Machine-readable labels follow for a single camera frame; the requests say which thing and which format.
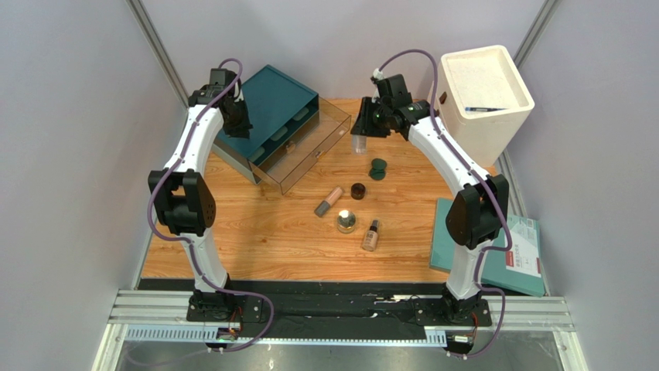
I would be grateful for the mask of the clear plastic bottle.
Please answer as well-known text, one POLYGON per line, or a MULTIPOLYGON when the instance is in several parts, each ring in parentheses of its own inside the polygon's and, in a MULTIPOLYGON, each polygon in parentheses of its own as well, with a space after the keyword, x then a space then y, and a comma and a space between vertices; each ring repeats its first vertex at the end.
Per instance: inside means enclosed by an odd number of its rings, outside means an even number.
POLYGON ((355 155, 367 154, 367 137, 358 134, 351 135, 352 153, 355 155))

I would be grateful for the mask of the dark green powder puff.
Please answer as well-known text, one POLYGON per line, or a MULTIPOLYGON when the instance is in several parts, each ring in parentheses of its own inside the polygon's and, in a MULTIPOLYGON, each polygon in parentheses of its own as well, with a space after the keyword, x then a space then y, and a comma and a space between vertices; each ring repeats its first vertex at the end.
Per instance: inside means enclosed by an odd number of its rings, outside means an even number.
POLYGON ((382 158, 375 158, 371 161, 371 170, 374 172, 385 172, 388 163, 382 158))
POLYGON ((381 181, 386 177, 386 171, 383 169, 372 168, 369 171, 369 176, 376 181, 381 181))

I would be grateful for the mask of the dark brown round jar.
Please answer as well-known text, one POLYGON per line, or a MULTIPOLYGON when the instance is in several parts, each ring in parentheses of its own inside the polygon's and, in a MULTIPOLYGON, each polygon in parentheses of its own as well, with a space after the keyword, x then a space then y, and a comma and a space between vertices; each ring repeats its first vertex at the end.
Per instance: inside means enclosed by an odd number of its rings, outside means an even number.
POLYGON ((350 195, 355 200, 362 200, 366 195, 367 188, 363 183, 354 183, 350 188, 350 195))

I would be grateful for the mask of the gold lid glass jar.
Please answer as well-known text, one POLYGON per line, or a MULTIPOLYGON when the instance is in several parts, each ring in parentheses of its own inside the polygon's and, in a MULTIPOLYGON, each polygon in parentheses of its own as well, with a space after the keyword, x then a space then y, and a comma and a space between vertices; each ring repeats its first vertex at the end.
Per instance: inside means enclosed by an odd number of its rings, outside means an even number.
POLYGON ((357 218, 352 211, 348 209, 344 209, 338 213, 338 216, 336 218, 336 228, 341 233, 352 233, 355 229, 356 224, 357 224, 357 218))

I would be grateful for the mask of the beige tube grey cap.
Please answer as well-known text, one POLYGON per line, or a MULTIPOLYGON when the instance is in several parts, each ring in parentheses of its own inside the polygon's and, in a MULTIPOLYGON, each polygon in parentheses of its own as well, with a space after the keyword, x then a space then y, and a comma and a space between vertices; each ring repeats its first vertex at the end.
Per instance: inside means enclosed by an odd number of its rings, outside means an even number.
POLYGON ((335 187, 327 197, 315 208, 314 214, 318 217, 323 217, 331 209, 331 207, 340 199, 344 191, 341 186, 335 187))

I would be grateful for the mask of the beige foundation pump bottle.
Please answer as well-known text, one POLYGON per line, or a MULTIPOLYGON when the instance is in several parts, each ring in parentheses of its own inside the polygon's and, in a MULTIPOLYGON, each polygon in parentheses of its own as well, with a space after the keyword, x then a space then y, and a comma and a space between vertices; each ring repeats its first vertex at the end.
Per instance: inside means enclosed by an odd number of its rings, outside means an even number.
POLYGON ((374 252, 377 249, 379 220, 373 220, 362 240, 361 248, 365 251, 374 252))

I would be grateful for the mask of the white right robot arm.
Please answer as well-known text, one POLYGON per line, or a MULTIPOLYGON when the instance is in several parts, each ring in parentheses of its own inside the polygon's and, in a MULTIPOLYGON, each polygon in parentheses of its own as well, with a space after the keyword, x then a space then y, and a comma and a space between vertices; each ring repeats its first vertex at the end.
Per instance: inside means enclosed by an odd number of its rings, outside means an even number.
POLYGON ((459 147, 426 100, 363 97, 350 132, 353 151, 363 153, 367 138, 400 134, 433 164, 449 186, 453 202, 446 229, 456 244, 446 287, 457 300, 477 296, 482 265, 490 251, 512 247, 507 225, 510 185, 502 175, 490 175, 459 147))

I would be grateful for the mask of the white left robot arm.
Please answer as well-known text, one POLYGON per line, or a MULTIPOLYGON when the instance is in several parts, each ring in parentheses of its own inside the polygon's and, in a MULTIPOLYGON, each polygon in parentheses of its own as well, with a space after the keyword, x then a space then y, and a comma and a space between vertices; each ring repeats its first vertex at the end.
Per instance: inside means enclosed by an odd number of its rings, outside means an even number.
POLYGON ((148 176, 147 220, 159 239, 180 243, 201 295, 230 298, 230 276, 220 262, 212 226, 217 206, 204 179, 212 145, 226 123, 247 116, 237 83, 206 85, 194 92, 176 149, 160 170, 148 176))

